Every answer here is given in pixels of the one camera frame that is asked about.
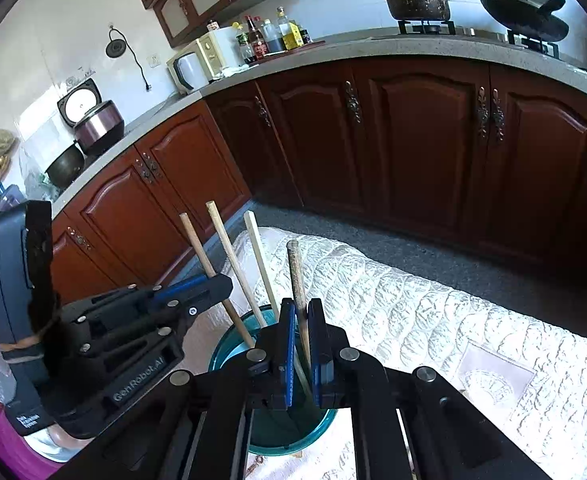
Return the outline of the magenta sleeved left forearm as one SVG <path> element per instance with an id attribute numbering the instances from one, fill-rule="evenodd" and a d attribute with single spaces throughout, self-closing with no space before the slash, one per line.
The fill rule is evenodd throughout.
<path id="1" fill-rule="evenodd" d="M 0 410 L 0 480 L 48 479 L 60 465 L 34 452 Z"/>

